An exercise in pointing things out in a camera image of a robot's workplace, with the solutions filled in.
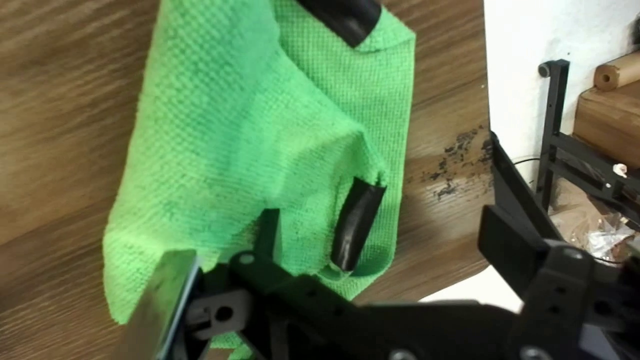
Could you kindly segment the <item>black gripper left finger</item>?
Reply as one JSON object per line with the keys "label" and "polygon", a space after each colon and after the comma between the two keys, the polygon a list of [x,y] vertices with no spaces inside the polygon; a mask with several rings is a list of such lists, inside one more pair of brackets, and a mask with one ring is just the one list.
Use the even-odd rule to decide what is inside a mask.
{"label": "black gripper left finger", "polygon": [[185,312],[198,278],[195,250],[167,251],[133,312],[123,360],[188,360],[185,340]]}

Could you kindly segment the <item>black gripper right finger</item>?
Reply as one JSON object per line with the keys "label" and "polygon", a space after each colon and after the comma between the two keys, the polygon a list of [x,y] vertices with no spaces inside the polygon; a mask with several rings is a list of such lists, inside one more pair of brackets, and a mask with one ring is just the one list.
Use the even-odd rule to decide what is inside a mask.
{"label": "black gripper right finger", "polygon": [[566,243],[536,204],[496,134],[490,136],[495,204],[482,210],[478,247],[521,295],[506,334],[516,360],[583,360],[588,278],[594,262]]}

